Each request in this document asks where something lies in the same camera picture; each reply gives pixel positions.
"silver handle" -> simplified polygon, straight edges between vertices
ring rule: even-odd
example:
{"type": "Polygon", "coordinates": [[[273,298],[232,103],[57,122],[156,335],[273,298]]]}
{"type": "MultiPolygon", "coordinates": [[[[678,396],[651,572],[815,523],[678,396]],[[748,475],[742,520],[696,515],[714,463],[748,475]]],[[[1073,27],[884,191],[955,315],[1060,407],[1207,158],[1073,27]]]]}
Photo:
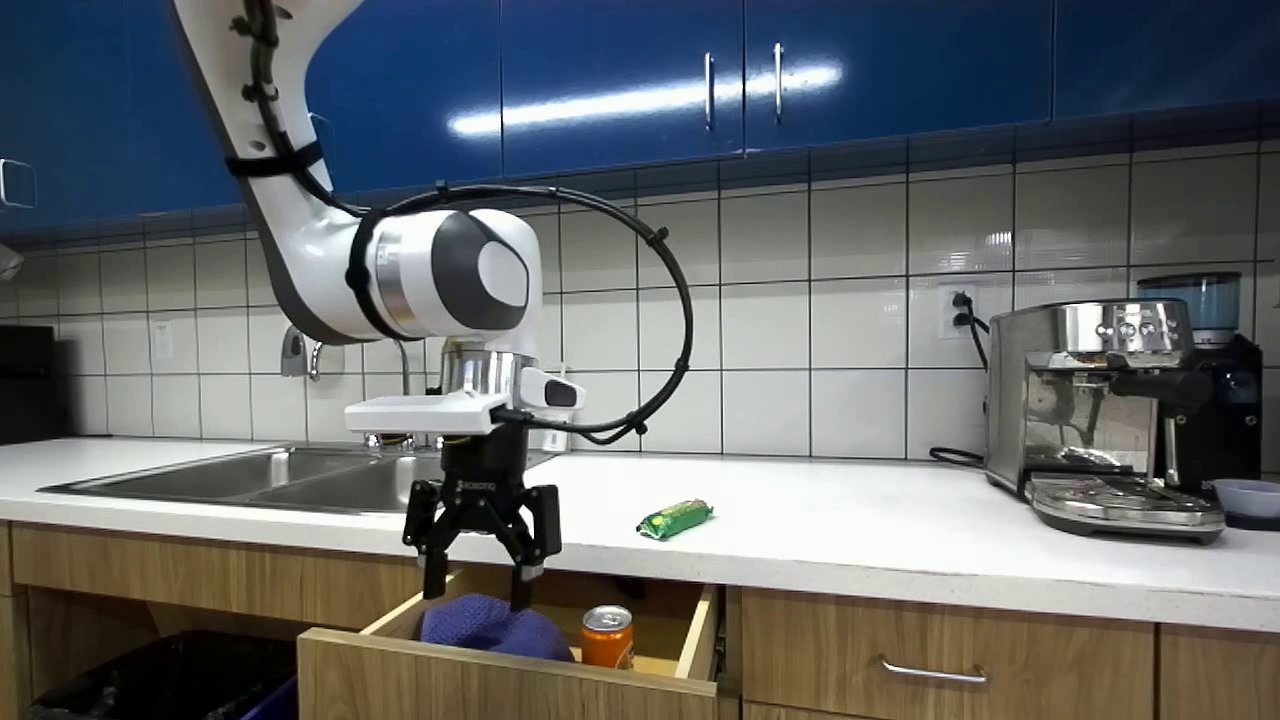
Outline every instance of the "silver handle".
{"type": "Polygon", "coordinates": [[[783,120],[783,96],[788,96],[788,88],[783,88],[783,55],[788,55],[788,47],[783,45],[772,45],[772,120],[779,122],[783,120]]]}
{"type": "Polygon", "coordinates": [[[718,122],[718,55],[706,52],[706,127],[718,122]]]}
{"type": "Polygon", "coordinates": [[[909,680],[989,688],[989,677],[983,677],[983,670],[933,670],[933,667],[896,663],[896,658],[889,658],[889,654],[882,654],[882,667],[884,667],[889,677],[909,677],[909,680]]]}

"kitchen counter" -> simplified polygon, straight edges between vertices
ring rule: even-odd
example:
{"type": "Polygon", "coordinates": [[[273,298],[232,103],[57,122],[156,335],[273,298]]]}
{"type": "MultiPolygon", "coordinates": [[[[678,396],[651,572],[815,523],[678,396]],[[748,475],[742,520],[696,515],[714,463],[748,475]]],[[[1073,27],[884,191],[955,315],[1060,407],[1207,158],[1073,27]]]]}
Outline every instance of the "kitchen counter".
{"type": "MultiPolygon", "coordinates": [[[[0,520],[409,556],[399,510],[266,510],[47,494],[44,485],[133,475],[268,443],[47,441],[0,449],[0,520]]],[[[1100,618],[1280,632],[1280,531],[1230,527],[1215,544],[1068,534],[975,468],[557,456],[527,485],[560,485],[563,553],[553,568],[735,586],[969,604],[1100,618]],[[636,520],[702,494],[718,520],[651,544],[636,520]]],[[[504,565],[491,534],[452,559],[504,565]]]]}

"sink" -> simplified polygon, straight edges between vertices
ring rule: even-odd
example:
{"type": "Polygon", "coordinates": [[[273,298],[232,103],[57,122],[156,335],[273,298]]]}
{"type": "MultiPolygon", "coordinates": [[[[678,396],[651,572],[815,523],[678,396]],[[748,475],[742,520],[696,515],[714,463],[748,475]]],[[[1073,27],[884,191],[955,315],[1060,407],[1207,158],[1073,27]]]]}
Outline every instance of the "sink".
{"type": "MultiPolygon", "coordinates": [[[[300,510],[399,510],[409,503],[409,479],[396,479],[399,456],[399,449],[292,449],[288,459],[266,453],[147,475],[72,479],[40,493],[300,510]]],[[[440,453],[416,453],[416,475],[440,475],[440,453]]]]}

